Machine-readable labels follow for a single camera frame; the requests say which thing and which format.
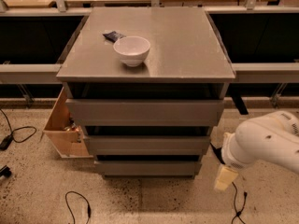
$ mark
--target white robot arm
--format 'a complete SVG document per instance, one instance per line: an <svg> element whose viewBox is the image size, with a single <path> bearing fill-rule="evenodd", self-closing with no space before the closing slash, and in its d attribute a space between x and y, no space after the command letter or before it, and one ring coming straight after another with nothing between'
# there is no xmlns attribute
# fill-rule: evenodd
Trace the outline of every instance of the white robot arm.
<svg viewBox="0 0 299 224"><path fill-rule="evenodd" d="M221 156L237 171L264 160L299 174L299 120L286 111L248 119L224 135Z"/></svg>

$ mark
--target speckled floor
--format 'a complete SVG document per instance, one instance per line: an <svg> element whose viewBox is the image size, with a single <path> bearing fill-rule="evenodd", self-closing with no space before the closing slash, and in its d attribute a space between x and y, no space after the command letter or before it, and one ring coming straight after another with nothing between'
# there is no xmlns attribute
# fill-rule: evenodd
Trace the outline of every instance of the speckled floor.
<svg viewBox="0 0 299 224"><path fill-rule="evenodd" d="M233 132L244 119L257 117L274 109L269 102L248 99L248 116L240 116L228 101L220 125L212 133L212 142L221 145L223 132ZM279 107L299 112L299 100L284 100ZM45 106L13 108L4 111L12 128L37 127L37 133L22 144L12 143L0 152L0 166L12 171L10 178L0 178L0 223L73 223L64 196L69 190L83 194L90 202L89 223L152 224L210 223L229 224L235 215L234 187L225 192L213 189L218 161L211 150L203 158L200 174L195 179L108 179L103 180L93 169L93 159L61 159L42 130L49 118ZM0 139L8 133L0 116ZM27 133L19 132L22 139ZM245 223L299 222L299 175L275 164L257 161L235 181L239 195L237 208L248 193L242 214ZM76 223L86 223L86 203L73 194L69 202Z"/></svg>

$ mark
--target cardboard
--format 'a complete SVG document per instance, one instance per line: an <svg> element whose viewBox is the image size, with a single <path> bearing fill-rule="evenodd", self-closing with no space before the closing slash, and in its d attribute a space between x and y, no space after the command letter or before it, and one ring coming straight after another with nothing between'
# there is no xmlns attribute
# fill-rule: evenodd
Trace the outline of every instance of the cardboard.
<svg viewBox="0 0 299 224"><path fill-rule="evenodd" d="M90 158L92 155L88 153L84 144L82 130L79 127L77 131L64 130L70 124L66 99L66 93L62 89L43 133L50 139L62 158Z"/></svg>

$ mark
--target drawer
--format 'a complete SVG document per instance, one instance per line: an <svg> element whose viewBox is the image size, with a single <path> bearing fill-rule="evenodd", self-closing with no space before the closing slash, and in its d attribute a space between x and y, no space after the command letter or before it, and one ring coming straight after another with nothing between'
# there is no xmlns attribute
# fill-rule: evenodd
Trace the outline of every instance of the drawer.
<svg viewBox="0 0 299 224"><path fill-rule="evenodd" d="M93 155L205 155L209 137L88 136L84 143Z"/></svg>
<svg viewBox="0 0 299 224"><path fill-rule="evenodd" d="M195 161L95 161L102 176L188 176L198 175L201 163Z"/></svg>
<svg viewBox="0 0 299 224"><path fill-rule="evenodd" d="M217 100L222 83L67 82L75 99Z"/></svg>
<svg viewBox="0 0 299 224"><path fill-rule="evenodd" d="M66 104L78 125L216 126L223 100L77 100Z"/></svg>

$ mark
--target black power cable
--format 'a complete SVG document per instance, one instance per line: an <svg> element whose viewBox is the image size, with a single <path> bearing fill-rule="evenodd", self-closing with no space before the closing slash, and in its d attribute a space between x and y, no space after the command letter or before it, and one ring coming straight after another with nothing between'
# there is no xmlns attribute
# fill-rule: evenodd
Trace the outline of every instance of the black power cable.
<svg viewBox="0 0 299 224"><path fill-rule="evenodd" d="M92 209L91 209L91 206L90 206L90 203L88 202L88 200L80 193L76 192L76 191L73 191L73 190L70 190L68 191L66 194L65 194L65 202L66 202L66 205L68 207L68 210L69 212L71 213L72 215L72 218L73 218L73 221L74 221L74 224L76 224L76 220L75 220L75 217L74 217L74 214L72 212L72 209L70 208L69 204L68 204L68 200L67 200L67 195L70 194L70 193L74 193L74 194L77 194L78 196L80 196L81 198L83 198L85 200L85 202L87 203L87 215L88 215L88 219L87 219L87 222L86 224L89 222L90 218L91 218L91 215L92 215Z"/></svg>
<svg viewBox="0 0 299 224"><path fill-rule="evenodd" d="M237 195L237 188L236 188L234 182L233 182L233 185L234 185L234 188L235 188L235 198L234 198L235 216L234 216L234 218L232 219L231 224L233 224L233 222L234 222L234 220L235 220L236 218L239 218L239 220L240 220L243 224L245 224L245 222L241 219L240 216L242 215L242 212L243 212L243 210L244 210L244 208L245 208L246 198L247 198L247 193L244 191L244 202L243 202L243 206L242 206L242 208L241 208L240 211L237 211L237 210L236 210L236 206L235 206L236 195Z"/></svg>
<svg viewBox="0 0 299 224"><path fill-rule="evenodd" d="M20 127L20 128L17 128L17 129L12 130L11 125L10 125L10 122L9 122L9 119L8 119L6 113L5 113L2 109L0 109L0 111L2 112L2 114L4 115L4 117L6 118L6 120L7 120L7 124L8 124L8 127L9 127L9 130L10 130L10 136L12 137L12 140L15 141L16 143L22 143L22 142L25 142L26 140L28 140L29 138L31 138L31 137L36 133L36 127L34 127L34 126L23 126L23 127ZM19 130L22 130L22 129L33 129L34 131L33 131L33 133L31 133L28 137L26 137L26 138L24 138L24 139L22 139L22 140L16 140L16 139L14 138L14 133L15 133L16 131L19 131Z"/></svg>

